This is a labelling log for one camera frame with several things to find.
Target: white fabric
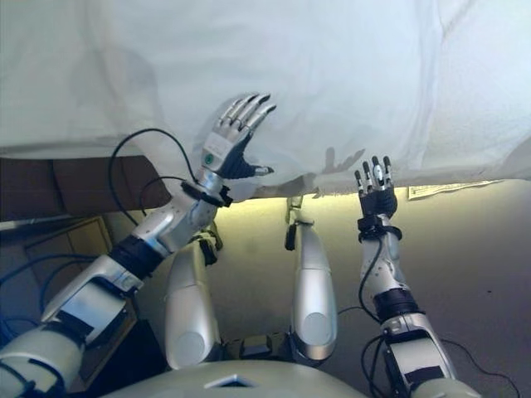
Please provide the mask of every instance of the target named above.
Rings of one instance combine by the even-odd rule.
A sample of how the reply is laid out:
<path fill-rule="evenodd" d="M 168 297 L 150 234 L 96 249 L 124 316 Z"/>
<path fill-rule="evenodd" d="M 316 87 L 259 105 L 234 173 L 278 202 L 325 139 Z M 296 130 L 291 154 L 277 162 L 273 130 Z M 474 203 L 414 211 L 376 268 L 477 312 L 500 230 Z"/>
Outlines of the white fabric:
<path fill-rule="evenodd" d="M 241 199 L 300 175 L 351 190 L 358 158 L 373 154 L 390 155 L 403 182 L 485 179 L 531 136 L 529 7 L 440 6 L 430 128 L 435 0 L 0 2 L 2 156 L 109 156 L 155 126 L 196 167 L 220 103 L 257 90 L 279 107 L 248 159 L 275 173 Z M 137 144 L 161 175 L 186 175 L 165 137 Z M 510 173 L 522 177 L 517 164 Z"/>

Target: black joint cover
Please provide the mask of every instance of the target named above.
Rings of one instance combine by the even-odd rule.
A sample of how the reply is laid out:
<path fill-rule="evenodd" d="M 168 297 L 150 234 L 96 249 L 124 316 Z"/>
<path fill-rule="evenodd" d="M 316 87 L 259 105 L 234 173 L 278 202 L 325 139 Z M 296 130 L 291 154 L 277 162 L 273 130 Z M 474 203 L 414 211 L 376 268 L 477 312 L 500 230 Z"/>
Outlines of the black joint cover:
<path fill-rule="evenodd" d="M 64 311 L 59 311 L 56 317 L 60 322 L 53 321 L 47 323 L 42 330 L 50 330 L 62 334 L 68 337 L 78 347 L 82 347 L 85 344 L 86 337 L 94 329 L 89 324 Z"/>
<path fill-rule="evenodd" d="M 374 306 L 382 322 L 398 315 L 421 311 L 411 292 L 406 289 L 391 289 L 377 294 L 374 296 Z"/>
<path fill-rule="evenodd" d="M 198 201 L 205 201 L 206 203 L 209 203 L 216 207 L 224 207 L 226 203 L 222 201 L 218 201 L 215 197 L 211 197 L 210 195 L 207 195 L 205 192 L 199 191 L 194 186 L 190 185 L 188 182 L 183 181 L 181 183 L 181 187 L 183 188 L 184 193 L 189 195 L 190 197 L 198 200 Z"/>
<path fill-rule="evenodd" d="M 139 279 L 149 276 L 164 260 L 151 246 L 133 235 L 117 244 L 109 257 Z"/>

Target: white cloth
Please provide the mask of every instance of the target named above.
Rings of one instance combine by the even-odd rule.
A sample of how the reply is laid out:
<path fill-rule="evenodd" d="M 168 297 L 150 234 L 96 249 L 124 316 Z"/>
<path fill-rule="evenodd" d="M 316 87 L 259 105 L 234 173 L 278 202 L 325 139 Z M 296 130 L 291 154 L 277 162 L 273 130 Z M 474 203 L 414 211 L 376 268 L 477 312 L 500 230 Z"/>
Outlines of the white cloth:
<path fill-rule="evenodd" d="M 494 173 L 530 135 L 523 1 L 441 0 L 450 29 L 431 129 L 443 36 L 435 0 L 0 2 L 1 154 L 109 156 L 127 133 L 154 126 L 197 167 L 220 103 L 268 91 L 278 108 L 247 158 L 275 173 L 240 184 L 240 199 L 300 175 L 352 191 L 352 170 L 373 154 L 394 159 L 403 182 Z M 167 138 L 136 143 L 161 175 L 186 177 Z"/>

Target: cable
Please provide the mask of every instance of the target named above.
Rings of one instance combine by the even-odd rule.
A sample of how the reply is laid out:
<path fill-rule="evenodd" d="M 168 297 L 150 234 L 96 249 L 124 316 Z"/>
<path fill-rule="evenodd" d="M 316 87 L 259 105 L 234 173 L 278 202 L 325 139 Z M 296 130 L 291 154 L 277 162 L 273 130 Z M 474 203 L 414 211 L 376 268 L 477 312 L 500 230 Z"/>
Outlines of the cable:
<path fill-rule="evenodd" d="M 376 349 L 374 350 L 373 355 L 373 363 L 371 364 L 371 372 L 369 373 L 369 388 L 371 390 L 371 394 L 374 396 L 374 376 L 376 374 L 376 364 L 378 363 L 378 354 L 380 352 L 380 348 L 382 348 L 383 344 L 383 337 L 380 337 L 380 340 L 378 341 L 378 344 L 376 345 Z"/>
<path fill-rule="evenodd" d="M 35 321 L 34 319 L 31 319 L 31 318 L 28 318 L 28 317 L 6 317 L 6 318 L 3 318 L 2 319 L 3 326 L 7 329 L 9 334 L 11 334 L 11 338 L 10 339 L 13 339 L 13 338 L 15 338 L 16 336 L 19 335 L 19 333 L 15 332 L 13 329 L 11 329 L 11 326 L 9 326 L 9 322 L 12 322 L 12 321 L 23 321 L 23 322 L 31 323 L 34 327 L 39 326 L 37 321 Z"/>
<path fill-rule="evenodd" d="M 365 367 L 365 355 L 367 354 L 367 350 L 377 341 L 381 340 L 382 336 L 377 335 L 373 338 L 371 338 L 368 342 L 365 343 L 365 346 L 363 346 L 362 355 L 361 355 L 361 364 L 362 364 L 362 372 L 365 376 L 365 379 L 367 380 L 369 384 L 369 388 L 371 390 L 371 394 L 375 396 L 374 391 L 376 391 L 381 397 L 385 398 L 385 394 L 383 394 L 382 390 L 374 384 L 374 381 L 371 379 L 371 376 L 369 375 L 367 368 Z"/>
<path fill-rule="evenodd" d="M 378 324 L 380 323 L 380 320 L 378 319 L 378 317 L 377 317 L 376 315 L 374 315 L 374 314 L 373 314 L 373 313 L 367 308 L 367 306 L 365 305 L 365 302 L 363 301 L 363 288 L 365 287 L 365 283 L 367 282 L 367 278 L 368 278 L 368 276 L 371 274 L 371 271 L 373 270 L 374 265 L 375 265 L 376 262 L 378 261 L 378 257 L 380 256 L 380 253 L 382 253 L 382 246 L 383 246 L 382 239 L 378 238 L 378 249 L 376 250 L 376 254 L 375 254 L 374 257 L 373 257 L 373 260 L 371 261 L 371 264 L 368 266 L 367 272 L 366 272 L 365 275 L 363 276 L 362 281 L 361 281 L 361 283 L 359 284 L 359 289 L 358 289 L 358 300 L 359 300 L 359 304 L 362 306 L 363 311 L 365 311 L 365 313 L 366 313 L 369 317 L 371 317 L 374 321 L 378 322 Z"/>
<path fill-rule="evenodd" d="M 187 168 L 188 168 L 188 172 L 190 174 L 190 177 L 192 178 L 192 180 L 197 183 L 197 179 L 195 178 L 195 176 L 193 175 L 193 170 L 192 170 L 192 166 L 190 165 L 190 160 L 188 159 L 188 155 L 186 154 L 186 151 L 184 150 L 183 146 L 181 145 L 181 143 L 178 141 L 178 139 L 176 139 L 174 136 L 172 136 L 172 134 L 168 133 L 167 131 L 164 131 L 162 129 L 156 129 L 156 128 L 151 128 L 151 129 L 142 129 L 142 130 L 139 130 L 139 131 L 136 131 L 130 135 L 128 135 L 127 137 L 125 137 L 124 139 L 122 139 L 119 144 L 116 146 L 116 148 L 114 149 L 112 155 L 110 155 L 110 159 L 109 159 L 109 164 L 107 166 L 107 181 L 109 183 L 109 189 L 110 189 L 110 194 L 111 196 L 113 197 L 113 200 L 114 200 L 114 203 L 116 204 L 116 206 L 119 208 L 119 210 L 133 223 L 135 224 L 136 226 L 139 224 L 138 222 L 136 222 L 136 220 L 125 210 L 125 207 L 124 205 L 122 205 L 122 202 L 119 201 L 119 198 L 118 198 L 118 194 L 116 193 L 116 190 L 114 189 L 114 181 L 113 181 L 113 173 L 112 173 L 112 170 L 113 170 L 113 165 L 114 165 L 114 161 L 116 159 L 116 156 L 118 155 L 118 151 L 131 139 L 133 139 L 134 137 L 137 137 L 139 136 L 140 134 L 144 134 L 144 133 L 148 133 L 148 132 L 156 132 L 156 133 L 161 133 L 167 137 L 169 137 L 170 139 L 172 139 L 172 141 L 174 141 L 178 146 L 179 146 L 179 149 L 181 150 L 181 153 L 183 154 L 183 157 L 184 157 L 184 161 L 186 162 L 186 165 L 187 165 Z"/>
<path fill-rule="evenodd" d="M 360 307 L 359 305 L 353 305 L 352 307 L 343 308 L 342 310 L 338 311 L 338 315 L 341 315 L 353 309 L 363 309 L 363 308 Z"/>
<path fill-rule="evenodd" d="M 93 260 L 95 257 L 92 255 L 68 255 L 68 254 L 61 254 L 61 255 L 43 255 L 42 257 L 37 257 L 36 259 L 33 259 L 31 261 L 28 261 L 24 265 L 21 265 L 17 269 L 14 269 L 11 272 L 8 272 L 5 274 L 2 278 L 0 278 L 0 286 L 5 284 L 8 280 L 11 278 L 17 276 L 22 271 L 30 268 L 32 265 L 40 263 L 42 261 L 47 260 L 53 260 L 53 259 L 81 259 L 81 260 Z"/>
<path fill-rule="evenodd" d="M 144 214 L 144 216 L 147 215 L 146 214 L 146 209 L 144 208 L 144 204 L 143 204 L 144 192 L 152 184 L 156 183 L 157 181 L 162 181 L 162 180 L 186 181 L 184 178 L 181 178 L 181 177 L 161 176 L 161 177 L 154 178 L 153 180 L 149 181 L 146 185 L 144 185 L 144 187 L 142 188 L 142 190 L 140 191 L 140 194 L 139 194 L 139 206 L 140 206 L 140 210 L 142 211 L 142 214 Z"/>
<path fill-rule="evenodd" d="M 39 293 L 39 309 L 41 310 L 41 313 L 44 313 L 44 308 L 45 308 L 44 298 L 46 296 L 46 291 L 51 281 L 56 277 L 56 275 L 59 274 L 64 268 L 69 267 L 70 265 L 92 263 L 92 261 L 94 261 L 95 259 L 96 257 L 93 257 L 92 260 L 72 260 L 54 269 L 53 272 L 51 272 L 51 274 L 48 275 L 48 277 L 42 284 L 41 292 Z"/>
<path fill-rule="evenodd" d="M 501 377 L 503 379 L 505 379 L 510 385 L 511 387 L 513 388 L 514 392 L 516 393 L 516 396 L 518 398 L 520 398 L 520 390 L 518 389 L 518 387 L 516 386 L 516 384 L 514 383 L 514 381 L 507 375 L 505 375 L 504 373 L 499 373 L 499 372 L 496 372 L 496 371 L 486 371 L 475 359 L 474 357 L 472 356 L 472 354 L 470 353 L 470 351 L 468 351 L 468 349 L 463 346 L 462 344 L 458 343 L 458 342 L 454 342 L 452 340 L 449 340 L 447 338 L 442 338 L 441 339 L 442 342 L 445 342 L 446 344 L 451 344 L 453 346 L 456 346 L 458 348 L 460 348 L 463 352 L 465 352 L 466 356 L 470 359 L 470 361 L 472 362 L 472 364 L 476 367 L 476 369 L 478 371 L 480 371 L 481 373 L 483 373 L 484 375 L 487 375 L 487 376 L 496 376 L 496 377 Z"/>

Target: robot finger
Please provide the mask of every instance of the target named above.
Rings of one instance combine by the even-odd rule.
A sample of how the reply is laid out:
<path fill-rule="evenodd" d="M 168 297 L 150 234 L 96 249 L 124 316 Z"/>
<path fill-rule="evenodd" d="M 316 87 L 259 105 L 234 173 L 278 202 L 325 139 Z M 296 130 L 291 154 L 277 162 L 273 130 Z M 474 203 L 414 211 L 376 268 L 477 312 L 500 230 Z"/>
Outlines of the robot finger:
<path fill-rule="evenodd" d="M 227 109 L 225 109 L 225 111 L 221 114 L 221 116 L 219 118 L 217 118 L 217 122 L 216 122 L 216 128 L 220 128 L 223 124 L 223 120 L 225 120 L 227 118 L 227 115 L 234 109 L 234 107 L 236 105 L 238 105 L 238 103 L 241 101 L 241 98 L 238 98 L 234 101 L 232 101 L 232 103 L 229 105 L 229 107 Z"/>
<path fill-rule="evenodd" d="M 236 121 L 240 122 L 241 127 L 245 126 L 247 120 L 254 114 L 258 107 L 264 104 L 270 97 L 271 94 L 257 95 L 247 103 L 246 107 L 236 117 Z"/>
<path fill-rule="evenodd" d="M 367 183 L 367 194 L 373 191 L 373 180 L 371 178 L 371 169 L 368 162 L 363 162 L 363 173 L 365 174 L 365 181 Z"/>
<path fill-rule="evenodd" d="M 365 188 L 363 187 L 362 175 L 359 170 L 354 172 L 354 177 L 356 178 L 356 184 L 358 185 L 358 195 L 360 197 L 365 196 Z"/>
<path fill-rule="evenodd" d="M 383 170 L 376 156 L 373 156 L 373 176 L 374 181 L 377 183 L 378 190 L 383 191 L 385 189 L 385 181 L 383 180 Z"/>
<path fill-rule="evenodd" d="M 255 112 L 253 112 L 243 126 L 242 131 L 245 135 L 248 133 L 252 135 L 256 128 L 264 121 L 266 116 L 276 109 L 275 104 L 262 104 Z"/>
<path fill-rule="evenodd" d="M 391 160 L 388 156 L 383 157 L 383 166 L 385 168 L 385 185 L 386 187 L 392 187 L 392 178 L 391 178 Z"/>
<path fill-rule="evenodd" d="M 236 120 L 238 114 L 241 112 L 242 109 L 244 109 L 247 104 L 252 101 L 258 94 L 252 93 L 249 95 L 246 95 L 243 98 L 240 98 L 238 101 L 234 102 L 230 108 L 223 113 L 222 116 L 222 127 L 227 128 L 228 126 L 231 126 L 233 122 Z"/>

